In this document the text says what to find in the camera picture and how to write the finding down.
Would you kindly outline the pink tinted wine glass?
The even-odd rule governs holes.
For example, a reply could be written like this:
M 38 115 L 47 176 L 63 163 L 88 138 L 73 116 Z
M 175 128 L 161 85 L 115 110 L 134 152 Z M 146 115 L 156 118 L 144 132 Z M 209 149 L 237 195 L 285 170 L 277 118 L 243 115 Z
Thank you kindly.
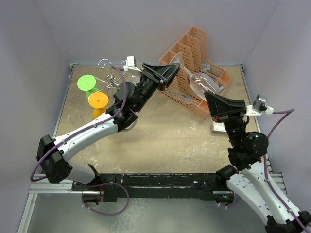
M 190 87 L 192 91 L 201 99 L 206 100 L 205 92 L 211 91 L 214 94 L 220 94 L 225 87 L 222 80 L 218 78 L 218 83 L 212 77 L 205 73 L 192 73 L 182 65 L 182 52 L 177 53 L 169 62 L 169 64 L 179 63 L 180 67 L 190 78 Z

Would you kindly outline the orange plastic goblet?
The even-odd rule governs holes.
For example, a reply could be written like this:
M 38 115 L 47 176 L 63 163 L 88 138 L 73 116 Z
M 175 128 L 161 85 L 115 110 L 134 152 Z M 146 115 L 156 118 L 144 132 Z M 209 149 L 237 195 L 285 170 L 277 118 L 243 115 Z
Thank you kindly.
M 106 111 L 109 97 L 103 92 L 95 92 L 89 96 L 88 103 L 93 108 L 92 119 L 95 120 Z

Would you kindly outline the green plastic goblet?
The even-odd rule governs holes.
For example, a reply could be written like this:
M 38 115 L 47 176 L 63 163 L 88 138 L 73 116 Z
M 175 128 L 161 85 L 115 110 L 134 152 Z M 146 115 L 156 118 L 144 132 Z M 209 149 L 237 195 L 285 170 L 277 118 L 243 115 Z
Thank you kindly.
M 77 86 L 81 91 L 85 91 L 87 100 L 91 94 L 99 91 L 96 87 L 96 78 L 93 75 L 81 76 L 77 81 Z

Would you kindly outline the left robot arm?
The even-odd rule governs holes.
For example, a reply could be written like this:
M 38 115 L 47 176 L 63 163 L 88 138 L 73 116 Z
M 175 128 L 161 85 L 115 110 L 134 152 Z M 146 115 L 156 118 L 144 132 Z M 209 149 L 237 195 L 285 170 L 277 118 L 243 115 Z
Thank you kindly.
M 114 104 L 95 120 L 62 136 L 49 135 L 39 141 L 36 159 L 51 184 L 65 179 L 83 184 L 88 190 L 100 185 L 100 175 L 93 165 L 75 164 L 72 157 L 96 141 L 129 128 L 156 90 L 170 86 L 180 70 L 179 63 L 149 65 L 139 70 L 140 80 L 133 84 L 123 80 L 114 94 Z

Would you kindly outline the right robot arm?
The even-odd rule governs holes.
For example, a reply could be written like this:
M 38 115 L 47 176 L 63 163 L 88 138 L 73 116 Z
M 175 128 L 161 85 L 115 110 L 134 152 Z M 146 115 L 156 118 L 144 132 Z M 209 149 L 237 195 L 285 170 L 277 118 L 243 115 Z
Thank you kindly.
M 244 100 L 232 100 L 212 91 L 204 93 L 211 118 L 223 123 L 231 147 L 230 165 L 219 170 L 216 184 L 230 189 L 243 199 L 260 217 L 268 233 L 308 232 L 311 215 L 295 206 L 273 180 L 267 168 L 269 138 L 260 132 L 247 132 L 250 116 L 272 115 L 275 110 L 266 99 L 257 96 L 252 105 Z

